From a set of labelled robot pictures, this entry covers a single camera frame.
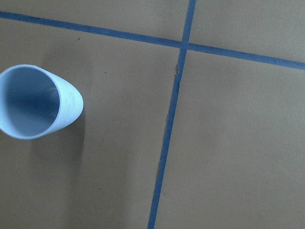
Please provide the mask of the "brown paper table cover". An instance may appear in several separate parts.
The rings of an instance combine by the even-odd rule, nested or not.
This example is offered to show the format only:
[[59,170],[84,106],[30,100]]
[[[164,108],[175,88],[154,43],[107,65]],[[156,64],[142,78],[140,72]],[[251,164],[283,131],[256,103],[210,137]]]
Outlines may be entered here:
[[3,0],[0,68],[84,109],[0,135],[3,229],[302,229],[302,0]]

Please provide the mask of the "blue-grey cup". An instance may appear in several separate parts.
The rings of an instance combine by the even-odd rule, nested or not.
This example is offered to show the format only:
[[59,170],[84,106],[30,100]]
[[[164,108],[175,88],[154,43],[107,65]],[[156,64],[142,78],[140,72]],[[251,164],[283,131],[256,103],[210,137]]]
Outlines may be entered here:
[[83,111],[80,92],[38,66],[21,64],[0,74],[0,129],[30,140],[72,124]]

